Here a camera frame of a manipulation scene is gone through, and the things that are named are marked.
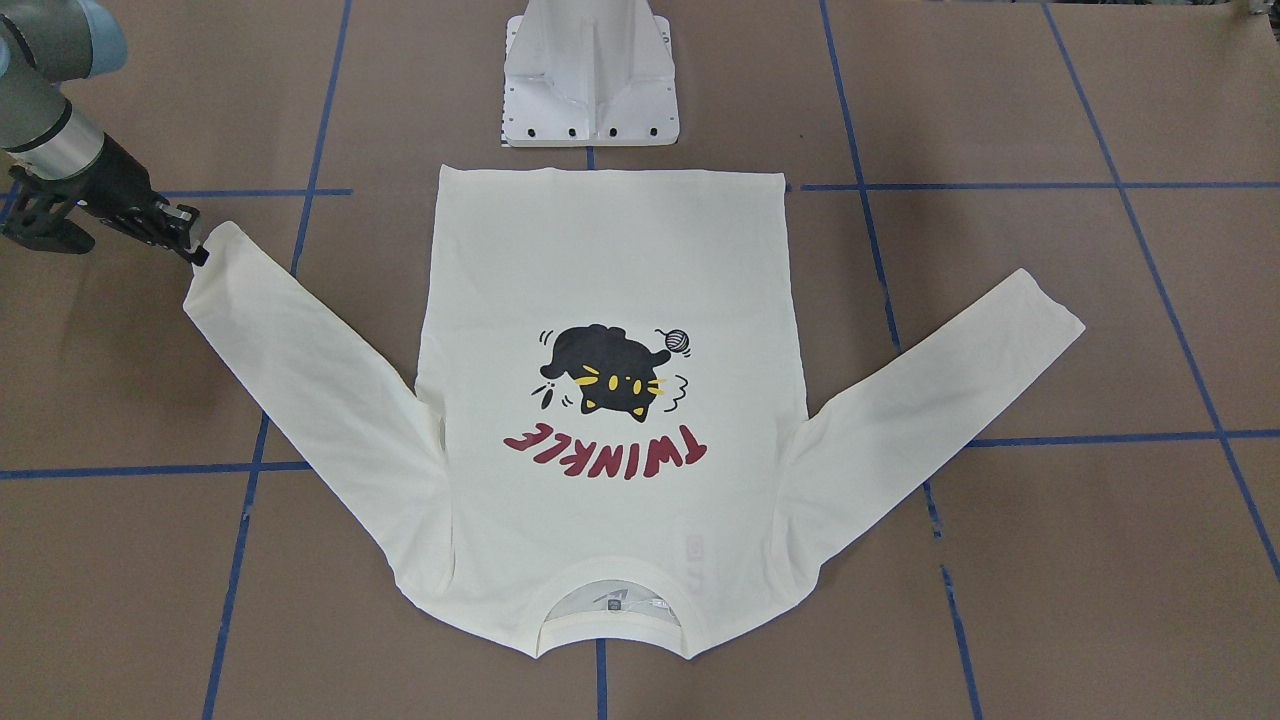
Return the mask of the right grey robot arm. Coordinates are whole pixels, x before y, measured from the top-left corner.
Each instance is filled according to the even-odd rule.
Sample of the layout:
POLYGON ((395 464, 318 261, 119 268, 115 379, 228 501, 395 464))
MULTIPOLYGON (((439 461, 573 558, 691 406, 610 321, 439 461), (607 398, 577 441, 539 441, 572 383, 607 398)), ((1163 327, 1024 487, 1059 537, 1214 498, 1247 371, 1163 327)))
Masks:
POLYGON ((116 18, 97 1, 4 1, 1 37, 1 146, 18 184, 3 234, 38 252, 87 254, 93 236, 69 218, 83 208, 204 265, 209 252, 191 236, 198 210, 160 195, 147 169, 60 91, 123 68, 128 46, 116 18))

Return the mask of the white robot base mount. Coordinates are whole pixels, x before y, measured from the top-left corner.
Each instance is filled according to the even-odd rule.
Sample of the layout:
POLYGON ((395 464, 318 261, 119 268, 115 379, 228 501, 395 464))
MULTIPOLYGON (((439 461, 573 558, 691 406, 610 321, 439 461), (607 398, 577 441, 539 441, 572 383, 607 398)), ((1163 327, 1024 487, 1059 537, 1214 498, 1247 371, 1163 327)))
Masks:
POLYGON ((530 1, 506 23, 504 73, 508 147, 678 140, 671 26, 648 1, 530 1))

